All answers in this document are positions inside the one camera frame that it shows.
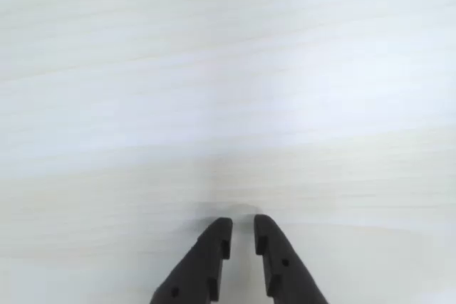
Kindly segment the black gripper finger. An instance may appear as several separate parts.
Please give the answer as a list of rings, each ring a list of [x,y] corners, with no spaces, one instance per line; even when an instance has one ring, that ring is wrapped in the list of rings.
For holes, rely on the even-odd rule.
[[[217,302],[223,261],[230,258],[233,221],[214,220],[153,293],[151,303]]]
[[[256,255],[263,260],[266,294],[275,303],[328,303],[275,220],[255,215],[254,237]]]

